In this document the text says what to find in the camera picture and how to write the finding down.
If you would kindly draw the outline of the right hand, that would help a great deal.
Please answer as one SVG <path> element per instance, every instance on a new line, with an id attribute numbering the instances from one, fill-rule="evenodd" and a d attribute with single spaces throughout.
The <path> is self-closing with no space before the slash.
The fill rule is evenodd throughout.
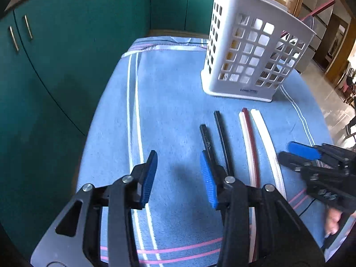
<path id="1" fill-rule="evenodd" d="M 336 208 L 328 208 L 326 212 L 325 220 L 325 235 L 334 235 L 340 228 L 339 221 L 341 219 L 342 212 Z"/>

